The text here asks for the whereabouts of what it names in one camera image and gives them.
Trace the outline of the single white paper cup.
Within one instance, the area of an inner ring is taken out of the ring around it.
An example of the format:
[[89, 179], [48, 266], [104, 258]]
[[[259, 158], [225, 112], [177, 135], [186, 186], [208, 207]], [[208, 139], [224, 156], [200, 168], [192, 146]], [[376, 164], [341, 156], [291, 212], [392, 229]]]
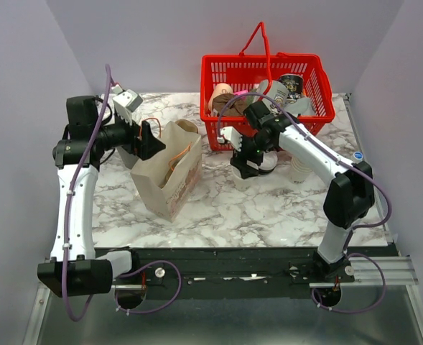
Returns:
[[241, 172], [236, 167], [232, 167], [231, 171], [233, 182], [237, 190], [245, 191], [252, 186], [255, 177], [243, 178]]

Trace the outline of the stack of white lids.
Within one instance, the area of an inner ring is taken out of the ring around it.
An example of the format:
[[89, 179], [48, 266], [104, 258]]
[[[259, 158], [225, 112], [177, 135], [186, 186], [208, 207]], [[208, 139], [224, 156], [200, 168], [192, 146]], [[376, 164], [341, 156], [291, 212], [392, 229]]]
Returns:
[[273, 172], [278, 163], [277, 153], [275, 151], [265, 152], [263, 160], [259, 165], [259, 174], [268, 175]]

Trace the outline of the white paper takeout bag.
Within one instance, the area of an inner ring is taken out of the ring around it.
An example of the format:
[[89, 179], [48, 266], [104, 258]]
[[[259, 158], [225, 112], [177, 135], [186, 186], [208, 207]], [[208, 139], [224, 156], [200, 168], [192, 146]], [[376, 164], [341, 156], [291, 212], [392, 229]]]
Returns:
[[166, 148], [148, 160], [139, 160], [131, 169], [131, 178], [146, 209], [172, 222], [201, 179], [202, 137], [170, 121], [160, 141]]

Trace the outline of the stack of white paper cups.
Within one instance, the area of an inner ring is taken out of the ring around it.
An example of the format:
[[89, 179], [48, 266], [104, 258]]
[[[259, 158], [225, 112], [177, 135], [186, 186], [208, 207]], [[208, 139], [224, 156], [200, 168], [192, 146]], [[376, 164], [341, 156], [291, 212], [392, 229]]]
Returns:
[[302, 184], [311, 174], [312, 170], [308, 168], [297, 157], [291, 159], [291, 166], [288, 172], [289, 180], [294, 184]]

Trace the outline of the brown cardboard cup carrier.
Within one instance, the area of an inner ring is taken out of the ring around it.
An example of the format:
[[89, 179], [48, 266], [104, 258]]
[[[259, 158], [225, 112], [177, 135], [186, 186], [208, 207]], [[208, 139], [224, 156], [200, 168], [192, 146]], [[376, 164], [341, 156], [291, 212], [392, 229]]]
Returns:
[[175, 123], [177, 126], [182, 128], [186, 132], [191, 132], [195, 134], [198, 133], [198, 127], [191, 121], [188, 121], [186, 119], [178, 119]]

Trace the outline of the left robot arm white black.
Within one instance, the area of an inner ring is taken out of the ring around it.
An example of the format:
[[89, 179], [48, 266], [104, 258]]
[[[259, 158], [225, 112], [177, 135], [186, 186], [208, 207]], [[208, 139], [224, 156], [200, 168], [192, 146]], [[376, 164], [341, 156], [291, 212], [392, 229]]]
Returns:
[[93, 196], [107, 151], [124, 148], [148, 160], [165, 149], [148, 122], [135, 120], [141, 96], [131, 90], [111, 101], [97, 96], [68, 98], [68, 125], [53, 148], [60, 186], [59, 220], [50, 261], [39, 264], [37, 276], [59, 297], [108, 293], [115, 278], [136, 282], [141, 268], [130, 249], [96, 257], [92, 236]]

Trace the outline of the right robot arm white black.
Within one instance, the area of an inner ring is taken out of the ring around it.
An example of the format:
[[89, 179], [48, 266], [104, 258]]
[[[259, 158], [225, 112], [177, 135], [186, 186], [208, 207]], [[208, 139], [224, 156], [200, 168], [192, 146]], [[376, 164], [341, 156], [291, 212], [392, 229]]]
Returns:
[[327, 186], [323, 203], [327, 226], [311, 267], [317, 280], [330, 280], [347, 262], [352, 233], [375, 203], [371, 166], [339, 155], [284, 109], [275, 114], [257, 101], [246, 108], [245, 116], [255, 129], [253, 135], [232, 126], [218, 130], [218, 140], [233, 147], [230, 164], [240, 180], [258, 176], [265, 154], [281, 149], [300, 159]]

